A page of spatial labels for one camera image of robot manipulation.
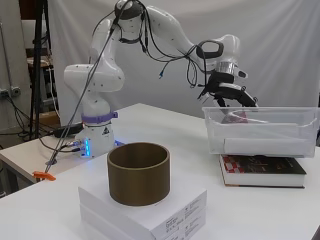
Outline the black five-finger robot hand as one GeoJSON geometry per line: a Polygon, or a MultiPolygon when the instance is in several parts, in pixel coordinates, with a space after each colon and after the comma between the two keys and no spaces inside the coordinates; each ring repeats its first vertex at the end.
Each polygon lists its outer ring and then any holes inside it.
{"type": "Polygon", "coordinates": [[[246,87],[236,85],[232,74],[213,71],[198,98],[212,96],[219,107],[226,107],[225,100],[236,100],[243,107],[257,107],[257,100],[252,97],[246,87]]]}

